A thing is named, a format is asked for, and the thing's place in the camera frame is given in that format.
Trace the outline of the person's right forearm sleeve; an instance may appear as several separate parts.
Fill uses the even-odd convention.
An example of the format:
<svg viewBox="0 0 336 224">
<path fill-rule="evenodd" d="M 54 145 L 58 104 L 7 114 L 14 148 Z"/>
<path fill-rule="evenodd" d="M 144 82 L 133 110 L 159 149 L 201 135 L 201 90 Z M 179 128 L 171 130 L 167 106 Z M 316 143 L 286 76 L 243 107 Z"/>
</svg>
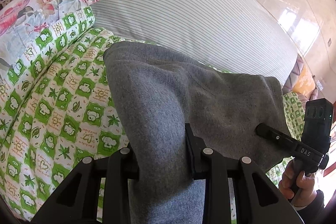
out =
<svg viewBox="0 0 336 224">
<path fill-rule="evenodd" d="M 308 206 L 294 206 L 295 211 L 299 214 L 305 224 L 318 222 L 322 217 L 324 208 L 324 193 L 321 190 L 317 190 L 315 199 Z"/>
</svg>

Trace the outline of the person's right hand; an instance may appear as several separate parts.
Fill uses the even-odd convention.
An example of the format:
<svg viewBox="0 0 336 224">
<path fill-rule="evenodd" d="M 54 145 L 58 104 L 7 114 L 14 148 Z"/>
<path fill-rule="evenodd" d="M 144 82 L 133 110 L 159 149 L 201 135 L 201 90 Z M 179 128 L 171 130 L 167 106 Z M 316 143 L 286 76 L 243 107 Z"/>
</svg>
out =
<svg viewBox="0 0 336 224">
<path fill-rule="evenodd" d="M 315 174 L 306 176 L 304 171 L 301 171 L 298 176 L 294 174 L 293 160 L 288 162 L 282 179 L 278 184 L 279 191 L 284 195 L 286 199 L 294 198 L 294 192 L 291 190 L 291 186 L 296 184 L 301 190 L 300 194 L 293 201 L 292 205 L 295 207 L 306 207 L 310 205 L 317 196 L 315 186 Z"/>
</svg>

